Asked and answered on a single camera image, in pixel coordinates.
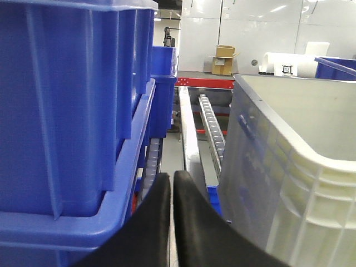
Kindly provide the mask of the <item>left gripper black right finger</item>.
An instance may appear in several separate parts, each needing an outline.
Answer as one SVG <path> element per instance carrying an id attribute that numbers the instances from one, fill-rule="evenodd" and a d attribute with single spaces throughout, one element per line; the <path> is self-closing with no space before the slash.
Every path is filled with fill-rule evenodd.
<path id="1" fill-rule="evenodd" d="M 224 221 L 187 171 L 174 173 L 174 223 L 180 266 L 285 266 Z"/>

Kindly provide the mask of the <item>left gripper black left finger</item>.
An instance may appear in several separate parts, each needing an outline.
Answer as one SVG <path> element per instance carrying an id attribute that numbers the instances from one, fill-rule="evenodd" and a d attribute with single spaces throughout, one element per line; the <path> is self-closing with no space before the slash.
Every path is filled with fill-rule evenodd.
<path id="1" fill-rule="evenodd" d="M 167 266 L 170 181 L 159 173 L 124 226 L 73 266 Z"/>

